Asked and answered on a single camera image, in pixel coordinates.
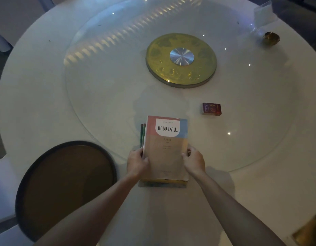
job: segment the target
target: white table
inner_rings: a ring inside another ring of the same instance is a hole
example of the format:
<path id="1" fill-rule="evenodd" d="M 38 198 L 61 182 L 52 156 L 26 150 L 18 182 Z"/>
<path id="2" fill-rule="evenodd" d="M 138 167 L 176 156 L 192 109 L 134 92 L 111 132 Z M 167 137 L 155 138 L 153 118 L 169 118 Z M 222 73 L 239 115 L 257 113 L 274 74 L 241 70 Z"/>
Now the white table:
<path id="1" fill-rule="evenodd" d="M 246 0 L 113 6 L 121 1 L 68 0 L 13 49 L 0 82 L 0 132 L 19 181 L 42 153 L 71 140 L 103 146 L 123 176 L 146 116 L 174 116 L 189 120 L 189 141 L 207 172 L 277 235 L 307 222 L 316 213 L 313 49 L 281 20 L 265 28 L 281 41 L 258 45 L 259 32 L 250 32 L 256 5 Z M 208 83 L 171 88 L 148 72 L 148 44 L 170 32 L 214 49 L 218 66 Z M 202 116 L 202 102 L 221 103 L 222 115 Z M 193 179 L 182 190 L 133 188 L 102 243 L 230 245 Z"/>

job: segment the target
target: person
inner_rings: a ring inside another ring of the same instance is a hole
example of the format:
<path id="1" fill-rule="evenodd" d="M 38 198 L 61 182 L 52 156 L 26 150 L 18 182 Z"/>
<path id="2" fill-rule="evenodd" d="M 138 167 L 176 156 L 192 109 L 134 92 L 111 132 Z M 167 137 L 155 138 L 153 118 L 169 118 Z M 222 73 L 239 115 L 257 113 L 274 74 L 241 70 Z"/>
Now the person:
<path id="1" fill-rule="evenodd" d="M 201 153 L 189 146 L 190 155 L 182 154 L 184 166 L 200 185 L 207 201 L 233 246 L 285 246 L 262 221 L 227 194 L 205 172 Z M 106 230 L 133 186 L 149 168 L 142 159 L 143 148 L 131 151 L 127 174 L 104 193 L 62 219 L 35 246 L 93 245 Z"/>

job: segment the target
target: white label on book cover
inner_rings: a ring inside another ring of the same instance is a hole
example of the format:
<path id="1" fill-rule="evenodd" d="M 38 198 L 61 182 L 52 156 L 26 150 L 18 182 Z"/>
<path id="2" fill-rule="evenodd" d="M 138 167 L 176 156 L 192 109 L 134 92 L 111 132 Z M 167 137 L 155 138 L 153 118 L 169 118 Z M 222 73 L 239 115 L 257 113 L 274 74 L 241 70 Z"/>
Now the white label on book cover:
<path id="1" fill-rule="evenodd" d="M 161 136 L 175 137 L 180 133 L 180 121 L 157 118 L 156 132 Z"/>

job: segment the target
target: hand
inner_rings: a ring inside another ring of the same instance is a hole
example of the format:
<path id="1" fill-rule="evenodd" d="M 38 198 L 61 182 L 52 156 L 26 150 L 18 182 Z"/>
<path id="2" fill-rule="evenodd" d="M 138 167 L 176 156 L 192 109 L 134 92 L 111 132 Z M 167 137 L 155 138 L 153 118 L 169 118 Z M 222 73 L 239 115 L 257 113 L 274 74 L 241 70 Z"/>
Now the hand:
<path id="1" fill-rule="evenodd" d="M 185 169 L 193 177 L 195 177 L 198 174 L 205 173 L 205 160 L 202 154 L 190 145 L 187 149 L 188 151 L 190 151 L 190 156 L 187 156 L 187 154 L 182 153 Z"/>
<path id="2" fill-rule="evenodd" d="M 149 169 L 149 158 L 145 158 L 144 160 L 141 157 L 143 152 L 143 148 L 139 148 L 138 150 L 132 150 L 129 152 L 127 158 L 127 174 L 135 177 L 137 180 L 141 178 L 145 171 Z"/>

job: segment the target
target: silver metal disc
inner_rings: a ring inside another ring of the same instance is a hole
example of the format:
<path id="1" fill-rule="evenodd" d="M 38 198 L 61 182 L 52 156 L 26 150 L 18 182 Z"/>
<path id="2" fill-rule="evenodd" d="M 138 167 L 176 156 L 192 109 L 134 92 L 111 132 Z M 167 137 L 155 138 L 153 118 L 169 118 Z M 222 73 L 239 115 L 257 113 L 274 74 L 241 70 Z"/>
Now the silver metal disc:
<path id="1" fill-rule="evenodd" d="M 183 47 L 178 47 L 170 51 L 170 60 L 178 66 L 187 66 L 194 60 L 193 53 Z"/>

